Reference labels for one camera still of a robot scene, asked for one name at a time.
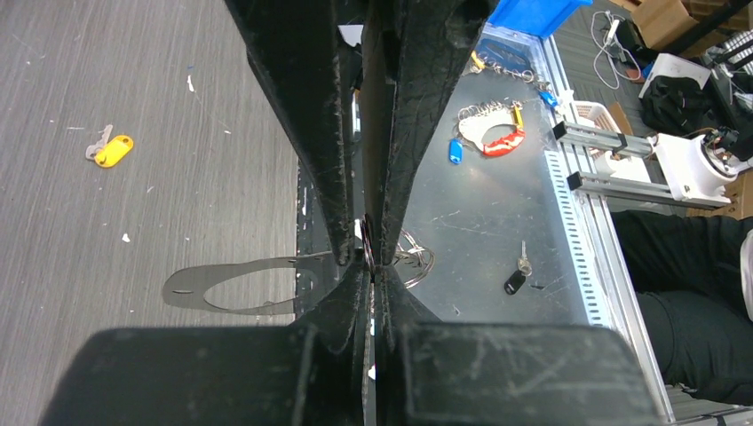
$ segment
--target black key fob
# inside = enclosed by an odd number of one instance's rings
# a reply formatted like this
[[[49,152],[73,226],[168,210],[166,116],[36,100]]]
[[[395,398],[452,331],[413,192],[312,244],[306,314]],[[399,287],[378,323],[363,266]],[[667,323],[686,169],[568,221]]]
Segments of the black key fob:
[[[520,290],[520,288],[523,287],[523,284],[525,283],[526,276],[523,275],[523,272],[515,271],[512,273],[510,278],[508,278],[507,281],[504,282],[504,292],[512,296],[515,293],[518,293],[518,290]]]

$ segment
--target gray carpet floor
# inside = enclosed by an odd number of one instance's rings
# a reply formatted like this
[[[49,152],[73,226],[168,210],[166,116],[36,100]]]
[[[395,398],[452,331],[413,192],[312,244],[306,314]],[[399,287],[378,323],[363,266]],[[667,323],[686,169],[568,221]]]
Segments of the gray carpet floor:
[[[628,11],[608,0],[594,0],[593,6],[578,9],[554,34],[559,55],[562,58],[562,65],[567,71],[567,80],[570,82],[570,87],[575,91],[576,100],[598,102],[605,107],[614,102],[620,102],[633,133],[637,136],[644,136],[652,130],[643,124],[639,115],[638,93],[643,83],[636,84],[621,79],[619,89],[613,91],[597,78],[593,70],[593,59],[598,53],[598,47],[591,39],[591,17],[594,12],[605,10],[627,19],[630,18]],[[597,35],[597,38],[602,36],[603,33],[600,33],[599,30],[605,25],[606,18],[603,15],[597,17],[594,26],[594,34]],[[623,64],[617,64],[617,66],[620,72],[624,74],[625,66]],[[599,58],[597,69],[605,80],[615,85],[616,81],[606,60],[606,55]]]
[[[183,267],[295,254],[297,158],[223,2],[0,0],[0,82],[0,424],[34,424],[101,329],[291,320],[161,298]],[[107,124],[135,147],[104,170]],[[290,298],[292,273],[208,298]]]

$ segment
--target key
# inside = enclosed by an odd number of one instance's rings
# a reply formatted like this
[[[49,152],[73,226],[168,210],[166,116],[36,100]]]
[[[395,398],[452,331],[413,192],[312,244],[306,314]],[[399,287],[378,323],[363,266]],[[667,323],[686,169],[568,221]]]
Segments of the key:
[[[523,241],[523,249],[518,259],[518,271],[523,272],[523,275],[530,277],[534,270],[531,269],[531,263],[528,262],[528,254],[526,254],[526,242]]]

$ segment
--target metal key ring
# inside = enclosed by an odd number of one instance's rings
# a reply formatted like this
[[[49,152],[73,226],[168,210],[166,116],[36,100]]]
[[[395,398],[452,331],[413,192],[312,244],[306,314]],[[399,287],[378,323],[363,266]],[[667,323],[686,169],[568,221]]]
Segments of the metal key ring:
[[[523,79],[524,83],[532,83],[536,77],[533,71],[527,69],[520,74],[520,78]]]
[[[377,265],[374,260],[374,252],[371,248],[371,232],[369,231],[369,216],[363,215],[361,219],[361,242],[363,243],[363,259],[366,262],[366,266],[371,273],[371,279],[374,279],[374,275],[377,273]]]
[[[465,108],[460,108],[460,111],[457,112],[457,120],[459,122],[467,118],[466,114],[468,114],[468,108],[469,106],[466,106]]]
[[[489,66],[494,61],[492,59],[489,59],[489,55],[485,51],[478,53],[476,52],[476,58],[484,62],[484,65]]]

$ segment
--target perforated metal strip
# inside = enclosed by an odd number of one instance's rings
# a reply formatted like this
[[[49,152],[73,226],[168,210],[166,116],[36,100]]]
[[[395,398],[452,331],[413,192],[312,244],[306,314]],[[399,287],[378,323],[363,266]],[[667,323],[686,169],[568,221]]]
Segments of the perforated metal strip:
[[[549,168],[549,176],[554,186],[557,197],[559,215],[562,217],[562,225],[565,226],[567,245],[575,266],[575,276],[583,297],[583,306],[589,319],[589,324],[597,327],[612,327],[611,316],[608,306],[593,271],[593,263],[586,256],[586,242],[583,240],[585,232],[581,229],[580,222],[575,214],[573,196],[567,187],[566,168],[563,167],[562,153],[547,151],[544,153],[546,164]]]

